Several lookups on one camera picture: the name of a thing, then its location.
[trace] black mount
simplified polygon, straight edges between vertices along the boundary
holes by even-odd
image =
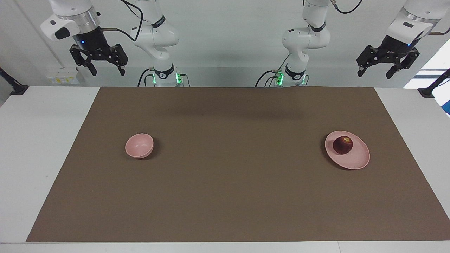
[[[22,85],[6,73],[2,68],[0,68],[0,76],[2,76],[13,87],[14,91],[11,92],[10,95],[23,95],[27,91],[28,85]]]
[[[410,68],[420,55],[419,51],[414,48],[418,41],[405,44],[386,36],[379,48],[367,46],[356,60],[360,68],[358,76],[362,77],[369,67],[378,63],[394,63],[394,66],[386,73],[388,79],[391,79],[397,71]]]
[[[443,73],[438,79],[436,79],[436,81],[434,81],[434,83],[431,84],[428,88],[421,88],[417,90],[422,95],[422,97],[433,99],[434,98],[433,90],[439,87],[441,83],[449,77],[450,77],[450,68],[447,69],[447,71],[445,71],[445,73]]]

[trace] electrical outlet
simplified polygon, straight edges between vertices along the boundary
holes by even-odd
[[[80,84],[82,78],[76,68],[61,68],[47,75],[47,79],[52,84]]]
[[[305,87],[306,85],[308,85],[308,82],[309,82],[309,75],[305,75],[301,80],[301,83],[298,84],[298,86]]]
[[[176,76],[176,82],[178,84],[182,84],[183,83],[183,77],[179,73],[175,73],[175,76]]]
[[[277,71],[275,75],[275,85],[283,87],[284,74],[281,71]]]

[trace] white wall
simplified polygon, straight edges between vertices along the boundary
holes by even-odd
[[[13,91],[11,86],[3,78],[0,78],[0,106],[7,100],[11,91]]]
[[[102,27],[130,30],[139,20],[118,0],[92,0],[101,12]],[[356,0],[339,0],[343,10]],[[428,36],[418,44],[421,56],[410,70],[387,80],[390,65],[371,67],[358,78],[356,58],[366,45],[378,47],[384,31],[405,0],[363,1],[352,14],[330,8],[327,26],[332,40],[327,48],[309,50],[309,85],[403,87],[438,51],[448,36]],[[281,43],[284,30],[304,27],[300,0],[161,0],[167,20],[180,31],[180,43],[169,48],[173,61],[187,73],[193,86],[254,86],[265,70],[277,68],[287,55]],[[0,66],[29,85],[47,85],[50,68],[74,67],[68,49],[72,39],[52,42],[39,25],[52,14],[47,0],[0,0]],[[450,26],[450,15],[436,27]],[[107,33],[111,45],[120,43],[130,60],[121,77],[115,66],[95,63],[97,77],[81,69],[85,86],[131,86],[150,67],[150,58],[120,33]]]
[[[448,40],[439,51],[431,58],[423,69],[448,69],[450,68],[450,40]]]

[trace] black cable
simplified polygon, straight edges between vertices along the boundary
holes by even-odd
[[[269,78],[266,80],[266,82],[265,82],[264,88],[266,88],[267,83],[269,82],[270,79],[272,79],[272,81],[273,81],[275,78],[276,78],[276,77],[269,77]]]
[[[446,82],[444,82],[444,83],[441,83],[440,85],[438,85],[437,87],[440,87],[440,86],[442,86],[442,85],[444,85],[444,84],[446,84],[446,83],[448,83],[448,82],[450,82],[450,80],[447,80]]]
[[[126,5],[127,7],[128,7],[128,9],[137,17],[137,18],[140,18],[139,16],[138,16],[138,14],[136,14],[136,12],[134,12],[131,8],[130,8],[130,6],[129,5]]]
[[[140,87],[140,82],[142,81],[142,78],[144,77],[145,73],[147,73],[148,71],[150,71],[150,69],[146,68],[144,72],[142,72],[141,77],[139,78],[138,87]]]
[[[144,85],[145,85],[145,87],[147,87],[147,77],[153,77],[153,74],[146,75],[146,76],[144,77]]]
[[[186,74],[180,74],[180,77],[186,77],[188,79],[188,85],[191,87],[191,82],[189,82],[189,76]]]
[[[341,10],[339,10],[338,5],[334,5],[334,7],[335,7],[335,9],[336,9],[339,13],[342,13],[342,14],[349,14],[349,13],[354,12],[354,11],[361,5],[362,2],[363,2],[363,0],[360,0],[360,2],[358,3],[358,5],[357,5],[355,8],[353,8],[353,10],[351,10],[351,11],[341,11]]]
[[[448,28],[448,30],[445,32],[431,32],[430,35],[446,35],[449,32],[450,32],[450,28]]]
[[[16,80],[16,78],[12,77],[14,82],[16,82],[18,85],[23,86],[23,84],[21,84],[19,81]]]
[[[441,86],[443,81],[450,77],[450,68],[447,69],[439,78],[437,78],[429,87],[418,89],[422,97],[429,98],[433,95],[433,90]]]
[[[281,64],[281,66],[278,68],[278,70],[281,70],[281,68],[283,67],[284,63],[288,60],[289,55],[286,56],[286,59],[284,59],[283,63]],[[272,86],[272,82],[274,81],[274,79],[272,79],[272,81],[270,81],[269,84],[269,88]]]
[[[308,82],[309,82],[309,75],[306,75],[305,78],[308,78],[308,80],[305,83],[305,87],[308,86]]]
[[[138,31],[136,33],[136,38],[133,39],[128,33],[124,32],[124,31],[122,31],[121,29],[118,29],[118,28],[104,28],[104,29],[101,29],[101,31],[102,32],[121,32],[121,33],[125,34],[128,38],[130,38],[130,40],[136,42],[136,40],[138,40],[139,33],[140,33],[141,28],[142,28],[142,22],[144,21],[144,13],[142,12],[142,10],[139,7],[137,7],[136,5],[134,5],[132,3],[129,3],[127,1],[125,1],[125,0],[119,0],[119,1],[124,3],[128,7],[128,9],[131,10],[131,8],[130,8],[130,6],[131,6],[133,8],[136,8],[141,13],[140,22],[139,22],[139,28],[138,28]],[[135,16],[137,16],[136,13],[133,10],[131,10],[131,12]]]
[[[258,87],[259,81],[261,81],[261,79],[262,79],[265,75],[267,75],[267,74],[269,74],[269,73],[271,73],[271,72],[272,72],[271,70],[264,72],[264,74],[262,74],[262,75],[259,77],[258,81],[256,82],[255,88]]]

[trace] green led light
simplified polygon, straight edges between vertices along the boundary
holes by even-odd
[[[282,86],[283,85],[283,79],[284,79],[284,74],[280,73],[280,76],[277,79],[277,85],[278,86]]]
[[[183,79],[180,77],[180,75],[178,74],[178,73],[175,73],[175,76],[176,76],[176,82],[177,83],[182,83],[183,82]]]

